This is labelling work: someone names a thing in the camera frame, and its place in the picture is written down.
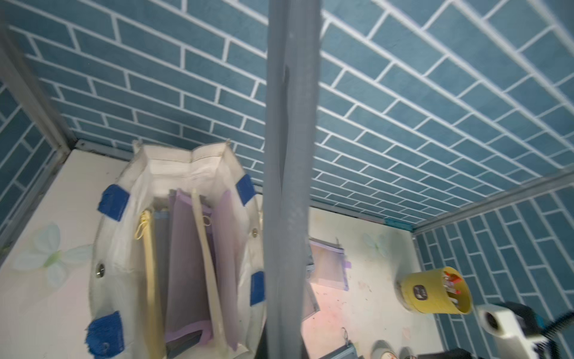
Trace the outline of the yellow trim mesh pouch top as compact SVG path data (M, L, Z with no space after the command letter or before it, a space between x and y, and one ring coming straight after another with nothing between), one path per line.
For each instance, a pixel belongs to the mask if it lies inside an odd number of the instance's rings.
M164 323L158 284L158 263L154 236L153 213L147 209L140 214L135 239L143 244L146 278L146 342L150 358L166 358Z

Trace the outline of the small yellow trim pouch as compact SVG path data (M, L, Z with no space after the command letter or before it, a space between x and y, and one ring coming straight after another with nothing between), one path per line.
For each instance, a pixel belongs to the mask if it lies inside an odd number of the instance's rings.
M221 302L218 295L218 285L213 265L212 255L207 239L206 227L203 220L203 208L198 191L191 191L191 202L194 213L194 221L197 227L198 238L202 248L204 272L206 277L206 289L209 299L209 310L212 320L213 339L208 345L216 358L223 358L228 354L227 339L224 330L224 321L221 311Z

